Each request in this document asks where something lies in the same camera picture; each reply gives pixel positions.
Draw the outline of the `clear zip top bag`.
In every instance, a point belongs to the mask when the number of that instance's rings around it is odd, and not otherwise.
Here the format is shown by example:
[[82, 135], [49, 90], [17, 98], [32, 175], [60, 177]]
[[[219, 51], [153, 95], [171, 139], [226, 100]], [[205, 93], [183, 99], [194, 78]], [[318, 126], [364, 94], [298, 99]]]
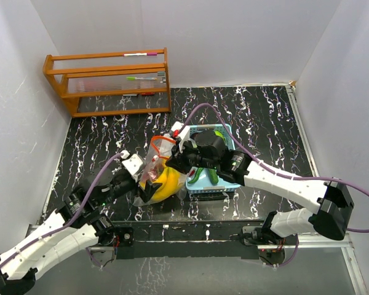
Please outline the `clear zip top bag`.
[[174, 146], [175, 140], [167, 133], [151, 138], [145, 167], [138, 182], [138, 192], [133, 201], [134, 206], [159, 203], [173, 196], [180, 200], [186, 197], [187, 176], [166, 165]]

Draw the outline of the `red grape bunch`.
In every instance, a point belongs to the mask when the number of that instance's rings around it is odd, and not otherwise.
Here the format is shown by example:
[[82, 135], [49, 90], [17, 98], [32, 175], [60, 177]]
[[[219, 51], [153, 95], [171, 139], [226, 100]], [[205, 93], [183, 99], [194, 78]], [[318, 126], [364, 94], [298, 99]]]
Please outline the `red grape bunch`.
[[142, 180], [144, 182], [156, 181], [160, 177], [160, 175], [162, 174], [163, 171], [164, 171], [164, 168], [152, 167], [152, 168], [148, 169], [147, 171], [144, 171], [143, 176], [142, 176]]

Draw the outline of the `yellow banana bunch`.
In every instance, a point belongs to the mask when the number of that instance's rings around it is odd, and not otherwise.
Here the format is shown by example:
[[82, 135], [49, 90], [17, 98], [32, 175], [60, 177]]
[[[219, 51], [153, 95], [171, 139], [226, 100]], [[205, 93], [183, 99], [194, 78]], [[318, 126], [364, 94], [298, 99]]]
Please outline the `yellow banana bunch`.
[[156, 181], [153, 181], [153, 183], [162, 183], [162, 186], [153, 195], [151, 201], [146, 204], [161, 202], [176, 194], [184, 185], [185, 177], [181, 173], [171, 167], [163, 165], [159, 167], [164, 168], [164, 171]]

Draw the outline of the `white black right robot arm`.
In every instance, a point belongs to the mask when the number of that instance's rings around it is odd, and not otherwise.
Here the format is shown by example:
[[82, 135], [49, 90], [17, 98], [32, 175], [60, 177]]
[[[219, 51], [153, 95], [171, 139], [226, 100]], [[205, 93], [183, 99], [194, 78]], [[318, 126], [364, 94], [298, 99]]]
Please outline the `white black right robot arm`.
[[340, 180], [306, 180], [273, 168], [228, 148], [212, 131], [177, 140], [166, 164], [182, 174], [195, 167], [214, 168], [229, 183], [260, 189], [299, 204], [299, 210], [269, 213], [263, 226], [253, 231], [253, 239], [270, 244], [289, 235], [312, 232], [342, 240], [354, 209], [347, 186]]

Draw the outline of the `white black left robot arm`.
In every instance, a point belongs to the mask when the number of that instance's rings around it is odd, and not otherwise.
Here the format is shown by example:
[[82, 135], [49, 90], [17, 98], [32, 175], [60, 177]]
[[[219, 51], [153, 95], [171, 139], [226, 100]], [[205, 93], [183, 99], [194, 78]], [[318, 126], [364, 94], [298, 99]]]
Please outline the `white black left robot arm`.
[[77, 252], [119, 244], [115, 226], [100, 208], [130, 192], [150, 200], [161, 186], [136, 177], [121, 168], [116, 173], [94, 171], [84, 178], [37, 229], [0, 254], [0, 294], [26, 294], [48, 270]]

